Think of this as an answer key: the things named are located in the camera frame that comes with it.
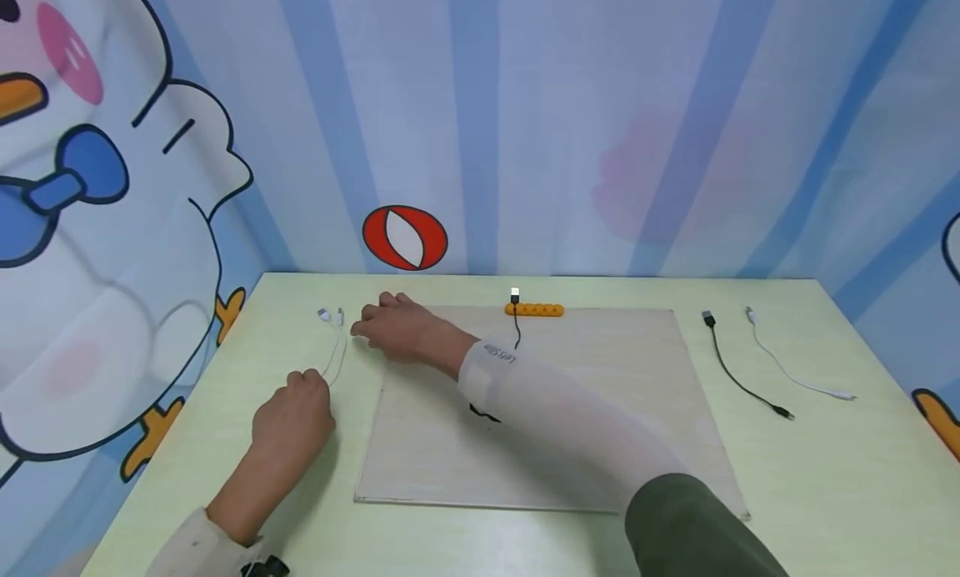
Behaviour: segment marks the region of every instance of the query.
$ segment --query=table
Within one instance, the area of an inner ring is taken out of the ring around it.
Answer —
[[[816,281],[267,273],[83,574],[143,574],[184,516],[216,494],[250,443],[255,409],[288,371],[328,361],[318,308],[342,306],[352,320],[384,290],[430,305],[502,306],[511,286],[531,303],[675,311],[747,524],[791,576],[960,571],[960,464]],[[795,375],[860,399],[830,399],[777,373],[750,335],[748,304]],[[734,374],[796,421],[722,373],[707,309]],[[267,523],[294,574],[638,575],[617,516],[354,503],[382,362],[350,344],[332,389],[336,435]]]

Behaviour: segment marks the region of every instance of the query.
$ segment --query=blue bow tie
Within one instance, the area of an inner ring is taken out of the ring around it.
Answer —
[[[57,143],[56,170],[38,181],[0,174],[0,268],[43,253],[70,204],[110,204],[127,193],[127,165],[106,133],[78,124]]]

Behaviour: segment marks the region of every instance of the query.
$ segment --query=red ball logo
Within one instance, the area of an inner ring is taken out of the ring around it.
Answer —
[[[423,271],[447,254],[447,230],[429,212],[381,206],[362,223],[362,240],[379,260],[403,271]]]

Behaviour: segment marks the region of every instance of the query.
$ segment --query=pink cheek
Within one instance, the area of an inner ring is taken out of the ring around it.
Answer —
[[[59,354],[46,379],[46,395],[60,399],[74,395],[88,385],[100,369],[100,348],[93,342],[77,342]]]
[[[44,52],[63,82],[83,101],[92,104],[102,102],[103,81],[100,71],[87,45],[70,22],[55,7],[42,2],[37,7],[37,30]]]

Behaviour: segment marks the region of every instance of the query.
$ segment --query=cartoon wallpaper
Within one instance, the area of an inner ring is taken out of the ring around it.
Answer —
[[[960,459],[960,0],[0,0],[0,575],[265,271],[818,278]]]

